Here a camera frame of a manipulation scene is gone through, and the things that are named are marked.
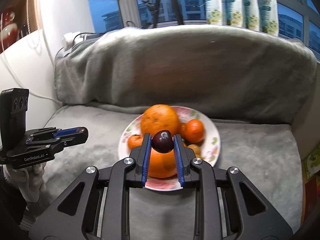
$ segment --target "white plate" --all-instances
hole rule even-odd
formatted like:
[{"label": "white plate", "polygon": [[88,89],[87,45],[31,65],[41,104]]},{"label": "white plate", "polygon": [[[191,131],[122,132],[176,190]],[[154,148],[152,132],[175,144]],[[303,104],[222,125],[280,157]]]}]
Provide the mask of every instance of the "white plate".
[{"label": "white plate", "polygon": [[[177,113],[181,122],[188,122],[191,119],[199,119],[205,128],[205,139],[201,148],[201,157],[212,166],[215,165],[220,153],[221,141],[218,129],[214,123],[204,114],[197,110],[183,107],[183,106],[171,106]],[[118,145],[118,156],[122,160],[129,157],[130,150],[127,146],[128,138],[133,134],[142,134],[140,129],[142,115],[134,119],[124,130]],[[177,176],[173,176],[165,179],[156,179],[148,177],[146,182],[146,188],[157,191],[173,191],[181,189]]]}]

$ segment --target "hanging strap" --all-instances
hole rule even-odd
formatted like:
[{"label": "hanging strap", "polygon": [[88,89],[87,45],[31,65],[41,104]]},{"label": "hanging strap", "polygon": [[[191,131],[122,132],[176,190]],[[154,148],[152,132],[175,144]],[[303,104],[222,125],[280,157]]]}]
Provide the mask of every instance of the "hanging strap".
[{"label": "hanging strap", "polygon": [[[176,15],[178,25],[183,25],[183,17],[180,12],[178,0],[171,0],[173,11]],[[153,14],[153,28],[157,27],[159,17],[160,0],[156,0],[155,13]]]}]

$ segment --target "red vase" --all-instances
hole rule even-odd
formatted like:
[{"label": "red vase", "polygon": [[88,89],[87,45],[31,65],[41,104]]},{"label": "red vase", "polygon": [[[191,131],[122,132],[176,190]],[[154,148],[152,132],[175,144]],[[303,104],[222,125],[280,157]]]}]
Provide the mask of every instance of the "red vase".
[{"label": "red vase", "polygon": [[18,26],[13,22],[15,13],[12,7],[6,8],[2,13],[2,30],[0,32],[0,53],[2,50],[1,37],[4,49],[7,49],[17,41]]}]

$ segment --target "window pane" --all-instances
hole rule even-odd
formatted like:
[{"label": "window pane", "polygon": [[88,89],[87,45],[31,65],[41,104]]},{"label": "window pane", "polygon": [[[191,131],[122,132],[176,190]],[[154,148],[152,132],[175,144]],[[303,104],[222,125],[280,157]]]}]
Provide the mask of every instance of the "window pane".
[{"label": "window pane", "polygon": [[279,33],[303,41],[303,16],[278,3]]},{"label": "window pane", "polygon": [[117,0],[89,0],[95,32],[103,33],[123,28]]},{"label": "window pane", "polygon": [[312,2],[311,0],[307,0],[307,4],[308,4],[313,10],[315,10],[317,14],[319,14],[318,11],[317,11],[317,9],[316,9],[316,7],[315,7],[315,5],[313,4],[313,2]]},{"label": "window pane", "polygon": [[309,22],[309,47],[316,51],[315,55],[320,60],[320,29]]},{"label": "window pane", "polygon": [[[184,20],[205,20],[204,0],[178,0],[180,11]],[[142,25],[152,23],[152,16],[147,6],[138,0],[138,8]],[[161,0],[158,22],[176,21],[171,0]]]}]

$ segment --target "plate of fruit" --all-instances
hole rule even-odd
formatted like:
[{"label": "plate of fruit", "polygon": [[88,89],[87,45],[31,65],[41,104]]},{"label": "plate of fruit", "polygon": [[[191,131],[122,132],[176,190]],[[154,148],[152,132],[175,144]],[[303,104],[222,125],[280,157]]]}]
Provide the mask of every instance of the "plate of fruit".
[{"label": "plate of fruit", "polygon": [[[119,140],[119,159],[129,157],[131,149],[142,144],[145,133],[153,137],[162,130],[168,130],[172,136],[180,134],[185,147],[193,149],[196,157],[212,166],[217,162],[221,141],[214,123],[197,110],[168,105],[151,106],[127,126]],[[163,154],[151,149],[145,187],[157,191],[181,189],[173,150]]]}]

